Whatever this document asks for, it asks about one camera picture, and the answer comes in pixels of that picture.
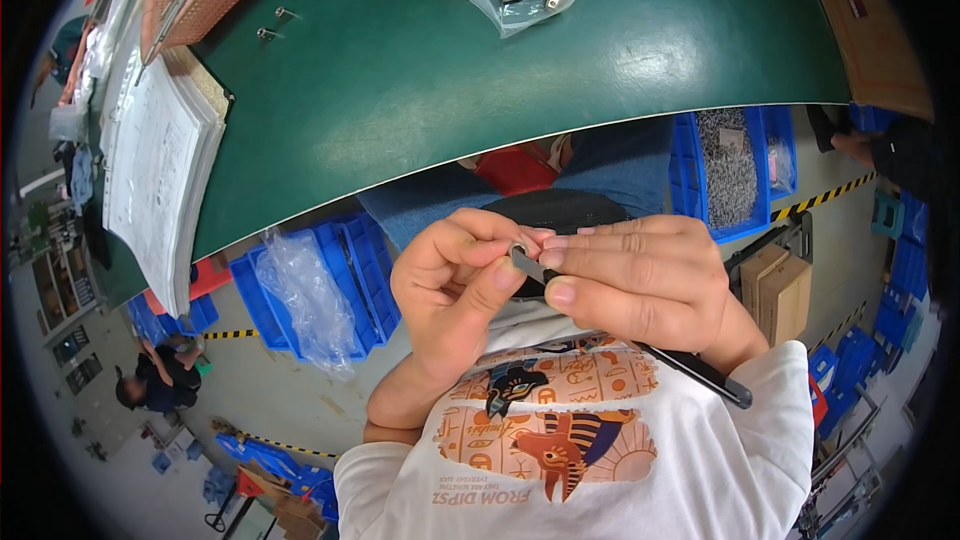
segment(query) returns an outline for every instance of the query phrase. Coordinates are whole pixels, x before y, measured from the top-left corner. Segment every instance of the hand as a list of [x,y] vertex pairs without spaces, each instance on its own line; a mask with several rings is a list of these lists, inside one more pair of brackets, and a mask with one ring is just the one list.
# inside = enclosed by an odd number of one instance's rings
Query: hand
[[581,328],[702,352],[720,337],[728,299],[737,303],[698,219],[652,215],[548,237],[543,248],[540,264],[563,274],[547,284],[547,304]]
[[393,265],[390,289],[425,375],[452,386],[473,366],[490,320],[526,279],[506,256],[510,244],[523,243],[535,259],[553,235],[489,210],[460,209],[410,242]]

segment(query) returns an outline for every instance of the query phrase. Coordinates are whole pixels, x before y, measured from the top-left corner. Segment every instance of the wrist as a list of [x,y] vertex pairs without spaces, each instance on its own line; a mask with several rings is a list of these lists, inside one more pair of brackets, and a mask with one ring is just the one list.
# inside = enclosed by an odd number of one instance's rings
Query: wrist
[[701,359],[720,373],[730,375],[738,366],[770,349],[767,338],[747,309],[727,292],[723,322],[717,339],[702,351]]

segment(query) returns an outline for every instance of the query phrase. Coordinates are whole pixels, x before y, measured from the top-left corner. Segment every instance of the denim jeans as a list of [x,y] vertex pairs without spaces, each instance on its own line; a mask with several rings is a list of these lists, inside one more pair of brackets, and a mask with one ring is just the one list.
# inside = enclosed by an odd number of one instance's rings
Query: denim jeans
[[[604,195],[634,219],[662,213],[672,138],[673,115],[574,132],[573,156],[552,187]],[[448,162],[364,190],[357,198],[403,250],[431,223],[503,196],[483,178]]]

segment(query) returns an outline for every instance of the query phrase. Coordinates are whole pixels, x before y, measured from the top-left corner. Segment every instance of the cardboard box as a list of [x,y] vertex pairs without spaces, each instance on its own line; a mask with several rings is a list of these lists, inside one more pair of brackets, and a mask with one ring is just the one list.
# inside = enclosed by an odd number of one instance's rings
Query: cardboard box
[[820,0],[854,102],[933,121],[930,88],[889,0]]
[[784,248],[768,244],[755,255],[740,263],[740,294],[743,306],[756,323],[761,322],[760,283],[763,276],[773,271],[790,256]]
[[795,340],[807,329],[813,266],[800,257],[787,257],[760,280],[758,325],[770,346]]

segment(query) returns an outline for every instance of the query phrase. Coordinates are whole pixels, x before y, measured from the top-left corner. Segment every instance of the concrete floor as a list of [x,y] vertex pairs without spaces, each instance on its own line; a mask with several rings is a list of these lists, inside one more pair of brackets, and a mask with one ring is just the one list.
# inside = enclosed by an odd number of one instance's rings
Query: concrete floor
[[[821,195],[827,190],[867,174],[867,169],[836,152],[817,150],[803,107],[793,109],[798,160],[798,192],[776,201],[774,209]],[[806,331],[800,340],[807,346],[840,324],[864,300],[864,322],[872,322],[880,301],[881,274],[887,238],[871,234],[874,189],[877,182],[860,186],[812,210],[813,290]],[[355,203],[332,205],[350,210]],[[313,211],[316,220],[329,210]],[[304,221],[293,221],[298,229]],[[727,258],[756,237],[742,238],[722,246]],[[257,240],[227,249],[234,258]],[[213,293],[220,320],[210,331],[253,327],[246,307],[233,284]],[[835,345],[840,334],[829,344]],[[354,363],[355,378],[348,383],[330,381],[309,363],[268,351],[258,337],[211,339],[206,354],[213,370],[203,378],[197,404],[183,412],[186,423],[208,448],[211,459],[224,466],[233,461],[212,441],[211,419],[222,418],[238,429],[278,442],[315,451],[342,454],[361,441],[365,406],[379,380],[410,350],[406,328],[401,326],[387,346],[375,349],[368,360]],[[332,466],[323,457],[295,453],[300,462]]]

